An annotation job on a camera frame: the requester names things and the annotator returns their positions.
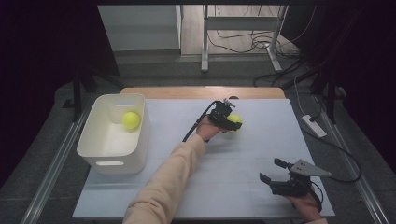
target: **beige sleeve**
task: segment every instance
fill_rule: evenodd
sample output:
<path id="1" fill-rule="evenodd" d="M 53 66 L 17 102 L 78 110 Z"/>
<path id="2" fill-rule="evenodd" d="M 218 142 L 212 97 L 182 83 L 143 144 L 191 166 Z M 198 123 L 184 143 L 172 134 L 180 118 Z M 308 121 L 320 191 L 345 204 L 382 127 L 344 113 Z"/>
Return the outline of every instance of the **beige sleeve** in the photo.
<path id="1" fill-rule="evenodd" d="M 312 222 L 306 222 L 305 224 L 327 224 L 326 218 L 322 218 Z"/>
<path id="2" fill-rule="evenodd" d="M 170 223 L 187 180 L 205 151 L 204 140 L 198 134 L 177 145 L 129 204 L 123 223 Z"/>

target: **power strip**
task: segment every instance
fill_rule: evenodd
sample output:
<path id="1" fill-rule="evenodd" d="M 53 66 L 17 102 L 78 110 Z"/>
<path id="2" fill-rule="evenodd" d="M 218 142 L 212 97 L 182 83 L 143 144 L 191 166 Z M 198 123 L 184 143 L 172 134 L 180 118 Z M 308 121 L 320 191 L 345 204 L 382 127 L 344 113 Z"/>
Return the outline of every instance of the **power strip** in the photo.
<path id="1" fill-rule="evenodd" d="M 323 131 L 323 129 L 320 128 L 317 122 L 309 120 L 310 118 L 311 116 L 309 115 L 305 115 L 302 117 L 305 124 L 308 125 L 308 127 L 312 130 L 312 132 L 314 132 L 317 135 L 317 137 L 326 136 L 327 134 Z"/>

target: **white tabletop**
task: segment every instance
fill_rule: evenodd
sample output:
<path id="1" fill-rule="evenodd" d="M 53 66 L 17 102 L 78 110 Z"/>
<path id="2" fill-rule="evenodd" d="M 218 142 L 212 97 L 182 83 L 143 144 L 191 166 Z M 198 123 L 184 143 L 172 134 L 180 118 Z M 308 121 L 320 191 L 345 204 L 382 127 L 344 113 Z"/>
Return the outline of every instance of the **white tabletop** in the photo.
<path id="1" fill-rule="evenodd" d="M 123 218 L 130 201 L 211 102 L 146 100 L 150 137 L 145 168 L 135 175 L 101 175 L 91 169 L 73 217 Z M 236 105 L 233 113 L 243 119 L 242 128 L 235 133 L 220 133 L 207 143 L 208 151 L 189 180 L 175 218 L 298 217 L 288 200 L 273 195 L 259 179 L 259 173 L 275 181 L 289 179 L 288 170 L 274 165 L 274 158 L 291 163 L 303 159 L 314 164 L 290 101 L 232 102 Z M 320 178 L 312 180 L 324 193 L 321 214 L 334 216 Z"/>

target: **tennis ball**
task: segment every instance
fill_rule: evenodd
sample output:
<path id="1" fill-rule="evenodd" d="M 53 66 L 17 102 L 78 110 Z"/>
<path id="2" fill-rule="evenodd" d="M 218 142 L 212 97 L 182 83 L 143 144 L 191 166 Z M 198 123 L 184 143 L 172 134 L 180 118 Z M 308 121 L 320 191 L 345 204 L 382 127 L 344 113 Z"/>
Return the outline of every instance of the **tennis ball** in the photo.
<path id="1" fill-rule="evenodd" d="M 239 115 L 236 114 L 231 114 L 227 117 L 227 120 L 232 121 L 234 123 L 238 122 L 238 123 L 242 123 L 242 118 L 239 117 Z"/>
<path id="2" fill-rule="evenodd" d="M 135 112 L 126 112 L 122 116 L 122 124 L 126 129 L 134 129 L 140 124 L 140 117 Z"/>

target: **white bin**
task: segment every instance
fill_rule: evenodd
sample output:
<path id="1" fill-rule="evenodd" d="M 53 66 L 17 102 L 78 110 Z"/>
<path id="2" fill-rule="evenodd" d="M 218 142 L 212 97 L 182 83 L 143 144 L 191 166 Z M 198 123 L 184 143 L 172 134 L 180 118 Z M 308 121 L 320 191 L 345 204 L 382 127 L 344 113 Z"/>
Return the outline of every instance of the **white bin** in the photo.
<path id="1" fill-rule="evenodd" d="M 128 130 L 122 116 L 133 111 L 138 127 Z M 141 94 L 98 97 L 78 142 L 77 152 L 101 174 L 135 174 L 143 169 L 149 147 L 149 114 Z"/>

